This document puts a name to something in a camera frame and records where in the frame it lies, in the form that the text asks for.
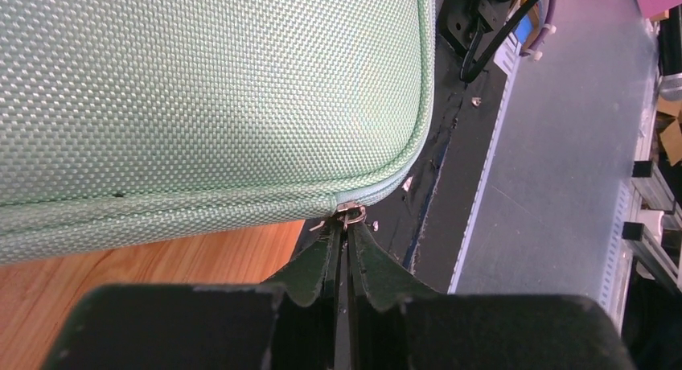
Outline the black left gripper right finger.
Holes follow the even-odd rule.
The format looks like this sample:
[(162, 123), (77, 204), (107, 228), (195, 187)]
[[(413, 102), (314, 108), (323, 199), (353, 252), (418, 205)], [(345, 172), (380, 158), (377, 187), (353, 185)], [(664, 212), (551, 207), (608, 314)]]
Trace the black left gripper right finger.
[(605, 311), (577, 295), (440, 294), (364, 224), (347, 229), (354, 369), (632, 369)]

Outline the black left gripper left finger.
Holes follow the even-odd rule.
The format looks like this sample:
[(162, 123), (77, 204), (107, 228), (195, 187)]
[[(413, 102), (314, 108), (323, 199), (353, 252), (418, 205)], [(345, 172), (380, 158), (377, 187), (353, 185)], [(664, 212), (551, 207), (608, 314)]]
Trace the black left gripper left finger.
[(259, 284), (109, 284), (73, 308), (46, 369), (331, 369), (341, 227)]

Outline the mint green medicine kit case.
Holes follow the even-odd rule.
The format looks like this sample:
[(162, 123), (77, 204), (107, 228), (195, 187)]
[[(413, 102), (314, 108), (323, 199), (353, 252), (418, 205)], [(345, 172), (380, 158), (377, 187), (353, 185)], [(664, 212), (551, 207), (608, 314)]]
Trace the mint green medicine kit case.
[(434, 32), (434, 0), (1, 0), (2, 263), (382, 200)]

